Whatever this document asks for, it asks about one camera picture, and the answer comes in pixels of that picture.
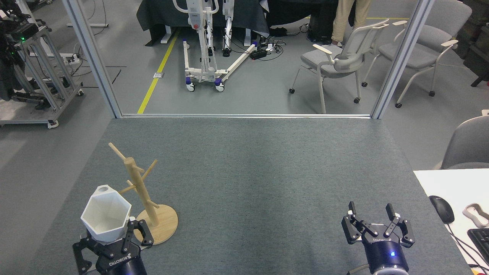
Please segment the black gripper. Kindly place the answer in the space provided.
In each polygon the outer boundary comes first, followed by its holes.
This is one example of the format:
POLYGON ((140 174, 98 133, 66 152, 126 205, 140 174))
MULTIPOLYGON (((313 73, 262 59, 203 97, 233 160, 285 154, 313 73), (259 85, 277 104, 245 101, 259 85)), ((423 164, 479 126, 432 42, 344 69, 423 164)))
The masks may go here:
POLYGON ((129 218, 127 230, 122 245, 106 245, 105 251, 113 258, 101 254, 101 244, 91 236, 81 238, 72 245, 76 268, 79 275, 95 275, 96 271, 102 275, 146 275, 146 269, 141 258, 141 249, 154 245, 153 236, 145 219, 129 218), (97 258, 87 260, 84 256, 89 249, 97 258))
POLYGON ((384 268, 398 268, 409 271, 402 247, 410 248, 415 243, 411 222, 401 218, 393 210, 393 205, 388 203, 385 207, 391 223, 385 225, 369 225, 364 220, 357 218, 356 207, 353 201, 349 202, 349 211, 341 221, 347 242, 352 245, 362 240, 366 252, 366 258, 370 271, 379 271, 384 268), (393 230, 399 227, 402 238, 399 238, 393 230))

